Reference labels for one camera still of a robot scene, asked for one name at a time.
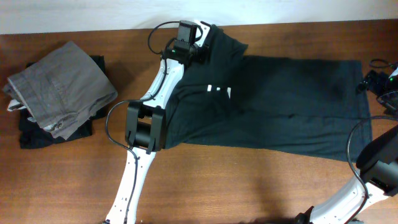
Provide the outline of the black Nike t-shirt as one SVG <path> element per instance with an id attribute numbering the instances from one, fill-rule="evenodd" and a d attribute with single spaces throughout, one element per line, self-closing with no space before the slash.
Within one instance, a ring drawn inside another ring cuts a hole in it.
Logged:
<path id="1" fill-rule="evenodd" d="M 346 160 L 351 130 L 368 118 L 355 60 L 296 60 L 246 55 L 247 45 L 212 26 L 203 62 L 192 62 L 166 107 L 166 148 L 181 143 L 246 147 Z M 350 158 L 371 142 L 366 123 Z"/>

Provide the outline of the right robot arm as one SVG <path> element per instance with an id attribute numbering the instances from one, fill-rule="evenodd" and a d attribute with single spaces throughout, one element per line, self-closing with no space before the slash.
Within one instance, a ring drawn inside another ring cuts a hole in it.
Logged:
<path id="1" fill-rule="evenodd" d="M 360 126 L 377 119 L 397 121 L 397 62 L 375 58 L 369 66 L 372 70 L 358 84 L 356 91 L 374 93 L 387 115 L 372 116 L 354 126 L 345 149 L 353 177 L 327 201 L 299 213 L 293 223 L 359 223 L 356 219 L 358 214 L 397 195 L 397 126 L 371 141 L 355 164 L 350 158 L 352 138 Z"/>

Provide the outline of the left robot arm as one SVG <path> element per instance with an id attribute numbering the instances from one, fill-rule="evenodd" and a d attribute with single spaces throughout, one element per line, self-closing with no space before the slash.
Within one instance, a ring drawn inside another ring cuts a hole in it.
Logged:
<path id="1" fill-rule="evenodd" d="M 139 100 L 126 100 L 126 166 L 105 224 L 128 224 L 137 220 L 137 207 L 149 167 L 165 147 L 167 102 L 190 62 L 202 61 L 208 50 L 205 40 L 211 26 L 203 21 L 178 21 L 177 36 L 160 55 L 159 71 Z"/>

